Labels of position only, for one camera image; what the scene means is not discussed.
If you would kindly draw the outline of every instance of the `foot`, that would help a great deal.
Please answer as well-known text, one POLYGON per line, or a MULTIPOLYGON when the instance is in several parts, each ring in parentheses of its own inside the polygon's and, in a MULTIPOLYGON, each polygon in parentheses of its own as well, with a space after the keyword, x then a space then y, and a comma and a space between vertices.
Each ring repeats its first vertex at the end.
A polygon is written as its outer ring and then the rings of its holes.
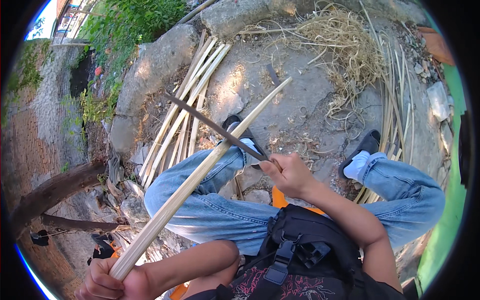
MULTIPOLYGON (((230 115, 223 123, 222 123, 222 128, 225 129, 227 132, 232 132, 239 124, 242 122, 243 119, 237 115, 230 115)), ((260 155, 264 156, 265 159, 267 158, 267 155, 265 154, 265 151, 260 147, 260 145, 257 143, 255 138, 253 137, 252 132, 250 129, 246 129, 239 137, 239 140, 242 141, 244 144, 246 144, 248 147, 251 149, 255 150, 258 152, 260 155)), ((259 165, 252 165, 253 168, 260 170, 259 165)))
POLYGON ((365 163, 371 154, 378 152, 378 146, 380 144, 380 133, 378 130, 369 131, 364 137, 363 140, 358 145, 357 149, 353 151, 350 156, 343 161, 338 167, 338 175, 343 179, 358 179, 360 170, 363 168, 365 163))

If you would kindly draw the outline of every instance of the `knee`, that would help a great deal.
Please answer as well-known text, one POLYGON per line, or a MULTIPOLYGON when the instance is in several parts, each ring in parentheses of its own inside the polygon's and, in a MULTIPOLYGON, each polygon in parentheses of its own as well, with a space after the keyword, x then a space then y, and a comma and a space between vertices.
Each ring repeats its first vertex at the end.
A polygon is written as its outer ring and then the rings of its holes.
POLYGON ((428 209, 425 215, 429 216, 430 228, 432 228, 437 224, 444 212, 445 193, 440 186, 426 188, 424 192, 424 200, 427 200, 428 203, 428 209))
POLYGON ((162 207, 169 197, 158 186, 150 186, 144 196, 144 204, 150 217, 162 207))

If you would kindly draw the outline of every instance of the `hand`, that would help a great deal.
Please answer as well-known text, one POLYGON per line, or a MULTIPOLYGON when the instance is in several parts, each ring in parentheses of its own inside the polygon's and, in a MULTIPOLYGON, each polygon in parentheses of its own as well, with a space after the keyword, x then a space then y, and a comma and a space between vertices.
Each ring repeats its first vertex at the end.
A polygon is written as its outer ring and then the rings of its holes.
POLYGON ((93 259, 85 281, 75 291, 78 300, 153 299, 148 277, 142 266, 135 266, 123 282, 108 275, 117 258, 93 259))
POLYGON ((276 187, 290 198, 305 199, 311 187, 319 183, 296 152, 287 156, 272 154, 270 160, 276 160, 283 171, 280 173, 267 160, 261 161, 260 167, 275 182, 276 187))

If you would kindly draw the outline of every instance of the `blue jeans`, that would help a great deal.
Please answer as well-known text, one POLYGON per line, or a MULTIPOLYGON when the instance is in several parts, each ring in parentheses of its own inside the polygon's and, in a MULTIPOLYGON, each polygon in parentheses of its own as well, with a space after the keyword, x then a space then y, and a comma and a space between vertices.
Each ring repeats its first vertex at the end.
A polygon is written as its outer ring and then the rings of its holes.
MULTIPOLYGON (((195 153, 161 173, 145 194, 145 206, 153 216, 188 178, 211 150, 195 153)), ((267 221, 278 208, 267 204, 225 199, 218 191, 252 157, 232 146, 187 198, 166 228, 203 243, 231 240, 240 254, 256 255, 267 233, 267 221)), ((386 159, 384 153, 370 156, 359 179, 384 201, 362 204, 388 232, 392 247, 404 245, 432 228, 442 215, 445 195, 438 184, 418 169, 386 159)))

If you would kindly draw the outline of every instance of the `black sandal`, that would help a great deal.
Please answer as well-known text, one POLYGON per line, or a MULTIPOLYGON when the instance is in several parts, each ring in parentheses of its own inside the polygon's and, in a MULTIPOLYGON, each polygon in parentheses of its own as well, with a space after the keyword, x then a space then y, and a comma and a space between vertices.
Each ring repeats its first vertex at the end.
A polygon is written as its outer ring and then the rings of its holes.
MULTIPOLYGON (((222 123, 222 128, 225 129, 226 131, 228 132, 232 132, 237 126, 238 124, 240 124, 240 122, 242 122, 243 119, 240 115, 238 114, 233 114, 233 115, 230 115, 223 123, 222 123)), ((242 134, 241 136, 239 137, 239 140, 241 139, 251 139, 253 141, 253 145, 255 146, 255 148, 257 149, 257 151, 265 157, 265 159, 267 160, 268 157, 267 155, 265 154, 265 151, 260 147, 260 145, 257 143, 257 141, 255 140, 255 138, 253 137, 253 134, 252 132, 250 131, 249 128, 247 128, 242 134)), ((254 169, 257 169, 257 170, 260 170, 260 166, 259 165, 252 165, 252 167, 254 169)))
POLYGON ((340 178, 348 179, 345 174, 343 174, 343 169, 348 166, 352 162, 352 158, 360 153, 362 150, 367 151, 370 154, 378 152, 378 145, 380 144, 380 133, 378 130, 370 130, 364 137, 363 140, 360 142, 359 146, 355 151, 353 151, 350 156, 344 160, 340 166, 338 166, 338 175, 340 178))

